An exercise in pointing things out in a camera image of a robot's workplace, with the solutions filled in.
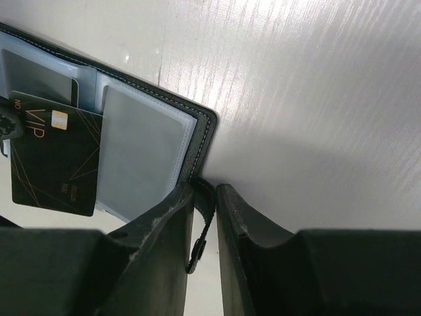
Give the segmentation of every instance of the card chip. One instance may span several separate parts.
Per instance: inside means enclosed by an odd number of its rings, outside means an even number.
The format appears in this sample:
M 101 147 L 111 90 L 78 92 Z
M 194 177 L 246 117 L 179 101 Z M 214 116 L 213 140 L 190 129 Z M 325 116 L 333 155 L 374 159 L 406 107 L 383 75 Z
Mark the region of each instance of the card chip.
M 51 126 L 60 128 L 61 130 L 67 130 L 67 113 L 53 110 L 51 115 Z

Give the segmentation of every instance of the wallet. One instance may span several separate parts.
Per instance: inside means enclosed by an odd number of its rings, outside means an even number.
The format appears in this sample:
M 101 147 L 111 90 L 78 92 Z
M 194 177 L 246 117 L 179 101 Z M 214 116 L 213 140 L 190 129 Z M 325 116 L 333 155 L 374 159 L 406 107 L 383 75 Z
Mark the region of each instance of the wallet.
M 126 222 L 199 176 L 217 126 L 210 109 L 0 23 L 0 96 L 12 92 L 103 116 L 95 202 Z

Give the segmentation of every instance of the black card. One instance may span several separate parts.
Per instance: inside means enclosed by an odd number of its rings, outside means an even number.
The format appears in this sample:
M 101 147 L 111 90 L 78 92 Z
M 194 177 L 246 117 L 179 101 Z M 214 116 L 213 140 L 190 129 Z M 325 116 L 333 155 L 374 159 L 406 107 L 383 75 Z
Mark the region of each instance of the black card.
M 92 215 L 102 116 L 19 92 L 9 102 L 25 123 L 11 140 L 13 201 Z

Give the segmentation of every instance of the white stitching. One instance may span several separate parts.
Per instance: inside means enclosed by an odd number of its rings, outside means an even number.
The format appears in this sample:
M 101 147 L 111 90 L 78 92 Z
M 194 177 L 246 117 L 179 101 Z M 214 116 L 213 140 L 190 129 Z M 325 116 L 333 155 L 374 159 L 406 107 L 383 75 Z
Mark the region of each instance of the white stitching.
M 66 55 L 63 55 L 63 54 L 57 53 L 57 52 L 55 52 L 55 51 L 52 51 L 52 50 L 50 50 L 50 49 L 48 49 L 48 48 L 46 48 L 46 47 L 44 47 L 44 46 L 42 46 L 42 45 L 40 45 L 40 44 L 34 43 L 34 42 L 32 42 L 32 41 L 30 41 L 30 40 L 28 40 L 28 39 L 26 39 L 26 38 L 23 38 L 23 37 L 21 37 L 21 36 L 19 36 L 19 35 L 13 34 L 13 33 L 11 33 L 11 32 L 10 32 L 10 31 L 8 31 L 8 30 L 4 30 L 4 29 L 2 29 L 2 28 L 0 28 L 0 30 L 1 30 L 1 31 L 3 31 L 4 33 L 7 33 L 7 34 L 9 34 L 9 35 L 11 35 L 11 36 L 15 37 L 15 38 L 19 38 L 19 39 L 21 39 L 22 41 L 25 41 L 25 42 L 27 42 L 27 43 L 31 43 L 31 44 L 32 44 L 32 45 L 34 45 L 34 46 L 37 46 L 37 47 L 39 47 L 39 48 L 41 48 L 41 49 L 43 49 L 43 50 L 46 50 L 46 51 L 50 52 L 50 53 L 51 53 L 51 54 L 53 54 L 53 55 L 56 55 L 56 56 L 63 56 L 63 57 L 65 57 L 66 59 L 70 59 L 70 60 L 72 60 L 72 61 L 76 61 L 77 63 L 83 64 L 83 65 L 85 65 L 85 66 L 88 66 L 88 67 L 91 67 L 91 68 L 95 68 L 95 69 L 96 69 L 96 70 L 98 70 L 99 72 L 103 72 L 103 73 L 105 73 L 105 74 L 108 74 L 109 76 L 111 76 L 111 77 L 113 77 L 113 78 L 117 78 L 117 79 L 119 79 L 120 81 L 123 81 L 123 82 L 125 82 L 125 83 L 127 83 L 127 84 L 129 84 L 129 85 L 131 85 L 131 86 L 138 87 L 140 90 L 143 90 L 143 91 L 149 92 L 149 93 L 151 93 L 151 94 L 153 94 L 153 95 L 156 95 L 156 96 L 158 96 L 158 97 L 160 97 L 160 98 L 164 98 L 164 99 L 165 99 L 165 100 L 167 100 L 167 101 L 174 102 L 175 104 L 181 105 L 182 107 L 185 107 L 185 108 L 187 108 L 187 109 L 190 109 L 190 110 L 192 110 L 192 111 L 195 111 L 196 113 L 199 113 L 199 114 L 203 115 L 204 117 L 206 117 L 206 119 L 207 119 L 207 121 L 208 121 L 208 124 L 207 124 L 207 126 L 206 126 L 205 135 L 203 136 L 203 139 L 202 139 L 202 142 L 201 142 L 201 144 L 200 144 L 199 150 L 197 151 L 196 160 L 195 160 L 195 162 L 194 162 L 194 164 L 193 164 L 193 166 L 192 166 L 191 172 L 190 172 L 189 181 L 191 180 L 191 177 L 193 176 L 193 173 L 194 173 L 194 171 L 195 171 L 195 169 L 196 169 L 197 162 L 199 161 L 199 156 L 200 156 L 200 153 L 202 152 L 203 145 L 205 144 L 205 140 L 206 140 L 207 134 L 208 134 L 208 132 L 209 132 L 209 128 L 211 127 L 211 118 L 210 118 L 208 115 L 206 115 L 206 114 L 205 114 L 205 113 L 203 113 L 203 112 L 200 112 L 200 111 L 199 111 L 199 110 L 197 110 L 197 109 L 194 109 L 193 107 L 189 107 L 188 105 L 185 105 L 185 104 L 183 104 L 183 103 L 177 102 L 176 100 L 170 99 L 169 97 L 165 97 L 165 96 L 160 95 L 160 94 L 158 94 L 158 93 L 156 93 L 156 92 L 153 92 L 153 91 L 151 91 L 151 90 L 148 90 L 148 89 L 146 89 L 146 88 L 144 88 L 144 87 L 138 86 L 137 84 L 135 84 L 135 83 L 133 83 L 133 82 L 130 82 L 130 81 L 128 81 L 128 80 L 126 80 L 126 79 L 124 79 L 124 78 L 121 78 L 121 77 L 119 77 L 119 76 L 117 76 L 117 75 L 115 75 L 115 74 L 111 74 L 111 73 L 107 72 L 106 70 L 102 70 L 102 69 L 97 68 L 97 67 L 95 67 L 95 66 L 93 66 L 93 65 L 89 65 L 89 64 L 87 64 L 87 63 L 84 63 L 83 61 L 79 61 L 79 60 L 77 60 L 77 59 L 73 59 L 72 57 L 69 57 L 69 56 L 66 56 Z

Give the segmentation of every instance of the card holder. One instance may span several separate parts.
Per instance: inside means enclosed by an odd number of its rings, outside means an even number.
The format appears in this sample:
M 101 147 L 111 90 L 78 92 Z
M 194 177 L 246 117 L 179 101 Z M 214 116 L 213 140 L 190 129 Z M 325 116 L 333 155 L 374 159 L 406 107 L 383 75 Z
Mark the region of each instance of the card holder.
M 97 203 L 110 213 L 130 221 L 198 177 L 217 125 L 210 109 L 0 23 L 5 51 L 77 81 L 78 106 L 103 114 Z M 5 54 L 0 95 L 7 97 Z

